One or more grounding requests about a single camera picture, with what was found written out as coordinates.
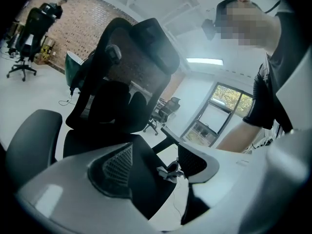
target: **brick wall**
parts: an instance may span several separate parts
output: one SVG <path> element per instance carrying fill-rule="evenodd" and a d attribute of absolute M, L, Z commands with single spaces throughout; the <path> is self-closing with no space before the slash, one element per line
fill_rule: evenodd
<path fill-rule="evenodd" d="M 44 2 L 57 1 L 30 0 L 28 6 L 20 12 L 17 19 L 25 23 L 28 13 L 33 7 L 40 7 Z M 63 14 L 61 19 L 57 20 L 47 32 L 47 35 L 56 41 L 53 47 L 53 51 L 56 54 L 51 57 L 50 61 L 61 68 L 64 68 L 67 51 L 71 51 L 81 59 L 85 59 L 96 48 L 100 36 L 112 19 L 121 17 L 128 20 L 131 24 L 137 23 L 123 11 L 102 0 L 68 0 L 66 4 L 62 5 L 62 8 Z M 125 72 L 124 75 L 129 76 L 129 71 Z M 142 75 L 138 74 L 137 78 L 133 78 L 133 80 L 137 82 L 142 79 Z M 171 82 L 162 97 L 170 99 L 183 78 L 184 74 L 178 70 L 172 76 Z M 146 79 L 146 84 L 140 85 L 149 90 L 148 87 L 151 84 L 152 80 Z"/>

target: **chair backrest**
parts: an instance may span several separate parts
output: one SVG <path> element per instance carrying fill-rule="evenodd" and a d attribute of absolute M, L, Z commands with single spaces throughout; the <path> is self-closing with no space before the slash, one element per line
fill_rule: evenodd
<path fill-rule="evenodd" d="M 121 59 L 107 54 L 117 46 Z M 156 19 L 132 26 L 112 20 L 96 48 L 77 104 L 66 120 L 73 129 L 134 133 L 142 130 L 179 67 L 179 56 Z"/>
<path fill-rule="evenodd" d="M 40 51 L 41 39 L 54 23 L 55 18 L 38 8 L 32 8 L 28 14 L 25 27 L 16 43 L 16 49 L 22 56 L 30 56 Z M 27 40 L 30 39 L 30 48 L 25 50 Z"/>
<path fill-rule="evenodd" d="M 166 102 L 166 104 L 163 107 L 160 108 L 158 114 L 162 117 L 163 112 L 165 112 L 167 114 L 165 121 L 167 121 L 168 116 L 180 108 L 179 101 L 180 101 L 179 98 L 172 97 L 169 101 Z"/>

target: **man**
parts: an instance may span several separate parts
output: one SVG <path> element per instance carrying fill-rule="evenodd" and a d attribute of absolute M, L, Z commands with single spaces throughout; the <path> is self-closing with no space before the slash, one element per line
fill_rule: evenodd
<path fill-rule="evenodd" d="M 57 3 L 50 3 L 52 7 L 47 7 L 44 4 L 40 6 L 40 9 L 50 15 L 55 15 L 56 19 L 60 19 L 63 14 L 62 5 L 67 3 L 68 0 L 59 0 Z"/>
<path fill-rule="evenodd" d="M 218 149 L 244 151 L 262 128 L 272 128 L 275 119 L 286 133 L 293 128 L 276 92 L 309 46 L 298 24 L 291 11 L 279 11 L 271 17 L 250 0 L 225 0 L 217 6 L 215 27 L 221 38 L 237 39 L 239 45 L 266 51 L 254 79 L 251 108 L 243 121 L 224 137 Z"/>

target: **chair headrest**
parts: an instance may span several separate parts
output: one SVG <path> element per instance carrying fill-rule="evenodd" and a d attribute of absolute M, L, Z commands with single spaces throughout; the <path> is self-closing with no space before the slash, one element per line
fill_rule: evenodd
<path fill-rule="evenodd" d="M 129 35 L 165 74 L 178 69 L 180 57 L 155 18 L 137 23 Z"/>

